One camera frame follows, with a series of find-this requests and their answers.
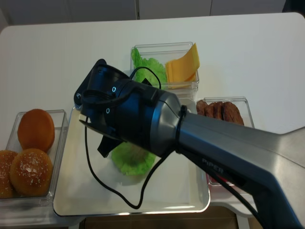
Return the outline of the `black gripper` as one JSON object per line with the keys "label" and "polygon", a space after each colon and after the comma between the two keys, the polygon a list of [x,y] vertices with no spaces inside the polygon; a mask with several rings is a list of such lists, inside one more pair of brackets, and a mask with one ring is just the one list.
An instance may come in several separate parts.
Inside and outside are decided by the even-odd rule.
{"label": "black gripper", "polygon": [[124,96],[120,93],[129,80],[128,75],[99,59],[74,95],[75,105],[81,107],[81,115],[88,118],[81,123],[104,135],[97,148],[104,158],[121,141],[130,140],[119,129],[115,118],[116,109],[123,103]]}

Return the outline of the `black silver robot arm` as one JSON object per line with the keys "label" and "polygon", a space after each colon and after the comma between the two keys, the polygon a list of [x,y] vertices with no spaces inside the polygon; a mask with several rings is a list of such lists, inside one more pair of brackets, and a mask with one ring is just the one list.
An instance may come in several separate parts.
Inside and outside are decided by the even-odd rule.
{"label": "black silver robot arm", "polygon": [[100,59],[74,95],[103,157],[123,142],[164,161],[184,155],[232,193],[265,229],[305,226],[305,130],[275,134],[192,114],[177,95],[136,82]]}

